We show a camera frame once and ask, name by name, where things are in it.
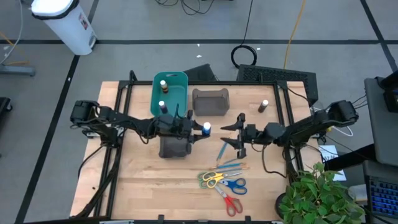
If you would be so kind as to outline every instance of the teal plastic bin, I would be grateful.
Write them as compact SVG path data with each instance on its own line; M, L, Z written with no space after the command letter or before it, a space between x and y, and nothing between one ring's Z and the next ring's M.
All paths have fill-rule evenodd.
M168 93L163 93L160 81L165 80ZM159 101L164 101L169 114L174 116L178 104L178 115L185 116L188 108L188 77L183 72L160 72L152 84L152 97L150 99L150 112L154 115L162 114Z

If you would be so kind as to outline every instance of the white bottle cap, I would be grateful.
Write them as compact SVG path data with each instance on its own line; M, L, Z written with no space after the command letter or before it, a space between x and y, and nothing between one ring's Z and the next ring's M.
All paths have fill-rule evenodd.
M210 124L209 122L205 122L205 123L203 124L203 128L204 128L205 130L209 130L209 129L211 128L211 124Z

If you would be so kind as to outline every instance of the wooden table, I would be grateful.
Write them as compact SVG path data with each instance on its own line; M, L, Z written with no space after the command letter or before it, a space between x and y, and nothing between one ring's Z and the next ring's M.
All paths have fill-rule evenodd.
M305 95L302 82L288 82L289 88ZM98 102L113 108L118 82L103 82ZM136 118L151 118L150 85L134 85L129 107L129 115ZM185 159L161 159L159 138L151 139L144 145L138 135L131 130L126 132L119 168L118 183L114 200L112 219L156 220L159 214L166 220L244 220L250 215L252 220L280 220L274 210L275 200L284 192L287 179L276 174L267 174L262 168L261 153L253 151L250 144L245 145L248 156L242 160L250 169L244 170L238 177L247 181L246 195L235 195L225 186L221 188L230 196L240 199L243 213L234 217L226 214L226 204L215 189L199 188L197 174L213 167L223 145L220 137L235 138L236 133L223 131L222 126L233 124L240 113L246 114L246 124L255 123L257 129L263 129L268 122L278 122L275 96L272 86L189 86L189 109L192 107L192 90L229 90L230 108L225 116L194 117L199 123L209 121L212 125L211 137L196 142L192 153ZM289 94L294 120L298 121L310 115L308 103L301 97ZM283 92L280 90L284 118L287 119ZM257 108L262 100L267 99L269 106L263 113ZM100 140L89 139L85 157L98 148ZM309 144L318 147L315 140ZM321 161L319 152L303 148L303 164L306 167ZM103 167L105 150L95 155L83 167L78 181L71 215L76 215L91 199L96 189ZM228 146L223 161L234 159L236 151ZM268 170L285 173L285 161L282 148L271 144L266 149L265 161ZM101 213L104 214L108 192L104 193Z

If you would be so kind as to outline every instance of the floor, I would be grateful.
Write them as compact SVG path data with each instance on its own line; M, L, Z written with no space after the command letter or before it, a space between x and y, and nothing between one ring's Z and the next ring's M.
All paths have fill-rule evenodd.
M185 1L193 7L197 4ZM101 82L125 80L131 69L138 79L151 80L160 71L204 63L220 80L236 79L238 71L229 55L236 46L234 39L243 38L249 1L215 0L207 14L194 16L184 14L180 4L164 7L148 0L80 2L100 40L92 54L82 57L57 41L24 5L22 41L9 62L28 58L37 73L35 77L0 76L0 96L10 97L14 105L0 135L1 224L68 217L87 142L69 128L68 117L76 100L97 99ZM210 2L202 2L202 10ZM301 1L254 0L246 38L257 49L257 65L283 67L300 5ZM317 74L318 106L353 101L364 95L364 78L385 77L396 68L397 7L395 0L307 1L295 35L302 41L291 46L287 68ZM0 31L16 39L17 1L2 3L0 21ZM5 47L0 40L0 52ZM251 57L243 50L236 53L239 63L251 63ZM330 133L352 149L373 141L368 110L358 111L352 138ZM339 145L337 149L347 152ZM362 183L360 172L360 167L347 170L345 184ZM32 176L38 178L36 188Z

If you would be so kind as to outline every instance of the small bottle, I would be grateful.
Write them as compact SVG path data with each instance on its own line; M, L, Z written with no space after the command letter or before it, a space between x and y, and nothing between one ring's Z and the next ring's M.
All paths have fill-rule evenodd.
M159 101L159 107L163 114L167 114L168 110L164 101Z
M258 109L259 113L264 112L264 110L267 108L267 106L268 106L268 100L263 100Z
M209 136L211 132L211 124L209 122L205 122L203 124L203 128L201 129L201 134L204 136Z
M169 92L169 88L167 87L167 83L165 80L160 81L160 87L162 88L162 91L164 93L168 93Z

